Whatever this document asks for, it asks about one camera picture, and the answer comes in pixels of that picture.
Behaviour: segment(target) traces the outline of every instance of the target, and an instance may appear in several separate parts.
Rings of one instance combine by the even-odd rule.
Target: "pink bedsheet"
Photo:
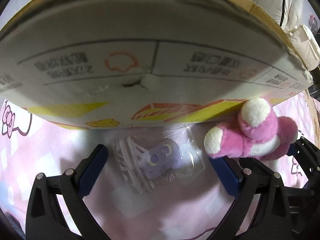
[[[10,106],[10,114],[4,110]],[[303,94],[274,107],[277,115],[292,117],[299,130],[314,142],[311,116]],[[42,120],[10,102],[0,111],[3,118],[0,134],[0,207],[9,211],[25,229],[28,198],[35,176],[63,173],[75,168],[98,143],[110,142],[140,129],[66,130]],[[212,123],[192,125],[198,146]],[[199,174],[155,188],[152,192],[132,192],[123,180],[112,152],[91,194],[84,198],[94,218],[113,240],[206,239],[226,213],[233,198],[221,186],[204,156],[206,168]],[[307,178],[293,157],[266,163],[278,171],[284,184],[303,187]],[[72,231],[78,232],[59,197],[63,214]],[[246,222],[240,231],[246,230]]]

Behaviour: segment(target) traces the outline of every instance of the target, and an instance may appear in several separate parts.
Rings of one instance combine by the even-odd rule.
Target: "metal screw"
[[[37,179],[42,179],[42,177],[43,177],[43,173],[39,173],[39,174],[37,174],[37,176],[36,176]]]
[[[67,169],[65,172],[66,175],[70,176],[73,174],[73,169]]]
[[[281,178],[281,175],[280,175],[279,172],[275,172],[275,173],[273,174],[273,176],[275,176],[277,179]]]
[[[244,168],[244,169],[243,169],[243,173],[244,173],[245,175],[250,175],[250,174],[252,173],[252,171],[251,171],[250,169],[248,169],[248,168]]]

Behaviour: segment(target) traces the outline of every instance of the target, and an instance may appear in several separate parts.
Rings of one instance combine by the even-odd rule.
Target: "white plush ear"
[[[272,153],[280,145],[280,139],[278,136],[273,137],[270,141],[264,143],[253,144],[249,156],[265,156]]]
[[[241,108],[241,117],[253,128],[260,126],[268,117],[271,106],[263,98],[251,99],[244,103]]]
[[[208,154],[216,154],[220,151],[223,130],[213,127],[204,137],[204,149]]]

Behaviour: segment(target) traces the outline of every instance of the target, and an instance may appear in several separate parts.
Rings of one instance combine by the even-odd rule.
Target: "stuffed animal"
[[[276,160],[287,154],[297,136],[294,120],[277,117],[267,100],[255,98],[244,103],[237,119],[213,127],[204,137],[204,148],[212,158]]]

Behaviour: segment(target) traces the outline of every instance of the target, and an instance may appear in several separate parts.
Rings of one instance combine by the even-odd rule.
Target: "clear plastic packet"
[[[204,169],[188,126],[165,131],[150,128],[114,141],[113,150],[124,179],[140,193]]]

